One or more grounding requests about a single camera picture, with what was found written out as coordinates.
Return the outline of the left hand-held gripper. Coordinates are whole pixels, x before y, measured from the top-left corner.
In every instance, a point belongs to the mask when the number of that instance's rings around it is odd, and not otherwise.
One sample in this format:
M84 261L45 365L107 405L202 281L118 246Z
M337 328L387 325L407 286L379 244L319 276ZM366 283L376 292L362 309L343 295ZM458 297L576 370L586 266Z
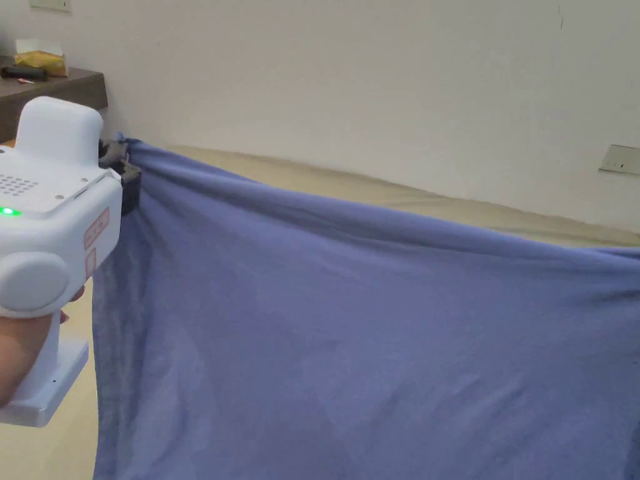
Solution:
M127 146L102 128L93 108L36 97L1 149L1 314L54 314L3 424L46 426L88 361L85 340L60 335L61 309L115 248L141 190Z

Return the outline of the person's left hand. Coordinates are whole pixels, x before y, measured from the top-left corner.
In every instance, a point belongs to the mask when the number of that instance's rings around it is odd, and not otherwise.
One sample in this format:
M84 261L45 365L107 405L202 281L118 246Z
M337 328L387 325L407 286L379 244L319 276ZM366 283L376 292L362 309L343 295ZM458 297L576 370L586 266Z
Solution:
M11 402L35 365L54 314L16 319L1 317L1 407Z

